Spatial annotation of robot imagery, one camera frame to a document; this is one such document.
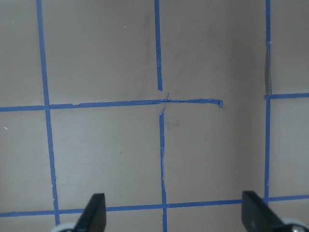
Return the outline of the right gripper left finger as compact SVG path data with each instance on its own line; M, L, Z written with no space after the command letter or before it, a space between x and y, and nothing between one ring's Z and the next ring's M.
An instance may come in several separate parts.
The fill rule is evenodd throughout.
M90 198L82 215L74 226L74 232L103 232L106 228L106 203L104 193L95 193Z

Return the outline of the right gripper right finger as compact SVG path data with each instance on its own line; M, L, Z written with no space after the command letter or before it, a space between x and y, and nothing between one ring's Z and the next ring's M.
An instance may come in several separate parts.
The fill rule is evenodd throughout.
M285 224L254 191L242 192L241 221L247 232L283 232Z

